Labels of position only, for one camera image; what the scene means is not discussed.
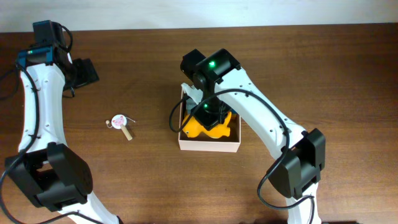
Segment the yellow grey toy truck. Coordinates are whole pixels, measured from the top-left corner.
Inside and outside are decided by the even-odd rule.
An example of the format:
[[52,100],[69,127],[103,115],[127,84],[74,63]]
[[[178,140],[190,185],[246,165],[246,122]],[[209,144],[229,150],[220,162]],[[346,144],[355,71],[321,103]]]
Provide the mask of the yellow grey toy truck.
[[189,98],[186,102],[185,102],[185,112],[186,114],[191,114],[192,109],[194,109],[194,107],[196,107],[196,103]]

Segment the orange toy dinosaur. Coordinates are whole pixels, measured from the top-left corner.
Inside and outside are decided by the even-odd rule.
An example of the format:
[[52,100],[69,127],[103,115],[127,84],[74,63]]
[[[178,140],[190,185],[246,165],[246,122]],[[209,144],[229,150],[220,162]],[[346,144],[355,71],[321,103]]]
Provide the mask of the orange toy dinosaur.
[[228,127],[229,122],[232,118],[232,112],[228,112],[227,117],[224,120],[224,123],[217,124],[210,131],[206,130],[194,117],[188,119],[189,115],[187,114],[184,117],[183,123],[188,121],[188,123],[184,126],[182,131],[187,135],[188,138],[196,138],[200,134],[205,134],[210,138],[219,139],[223,136],[229,137],[231,128]]

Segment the multicolour puzzle cube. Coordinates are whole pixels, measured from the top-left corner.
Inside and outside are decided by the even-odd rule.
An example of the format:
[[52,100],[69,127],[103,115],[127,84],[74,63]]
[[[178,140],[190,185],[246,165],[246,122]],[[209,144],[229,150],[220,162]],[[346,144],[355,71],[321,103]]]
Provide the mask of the multicolour puzzle cube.
[[237,115],[238,113],[236,112],[236,110],[234,110],[233,108],[231,108],[231,112],[233,115]]

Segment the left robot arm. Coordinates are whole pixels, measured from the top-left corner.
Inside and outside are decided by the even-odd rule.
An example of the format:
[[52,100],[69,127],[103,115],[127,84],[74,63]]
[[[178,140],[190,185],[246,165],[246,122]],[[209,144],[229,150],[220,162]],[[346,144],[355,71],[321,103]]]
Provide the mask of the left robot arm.
[[37,208],[75,223],[120,223],[95,195],[90,168],[67,146],[63,130],[63,92],[97,82],[98,74],[90,59],[71,58],[65,26],[50,20],[32,26],[35,42],[15,63],[24,86],[24,129],[2,176]]

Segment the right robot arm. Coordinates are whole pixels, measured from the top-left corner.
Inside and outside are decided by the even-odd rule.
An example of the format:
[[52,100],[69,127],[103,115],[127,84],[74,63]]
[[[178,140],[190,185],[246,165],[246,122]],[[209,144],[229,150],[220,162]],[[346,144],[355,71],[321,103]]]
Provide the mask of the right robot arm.
[[288,223],[321,223],[317,209],[320,173],[325,167],[326,138],[285,116],[249,78],[226,50],[209,57],[194,49],[184,55],[181,71],[192,81],[182,84],[182,111],[177,133],[188,138],[228,137],[237,114],[260,137],[274,158],[257,187],[259,200],[274,210],[286,210]]

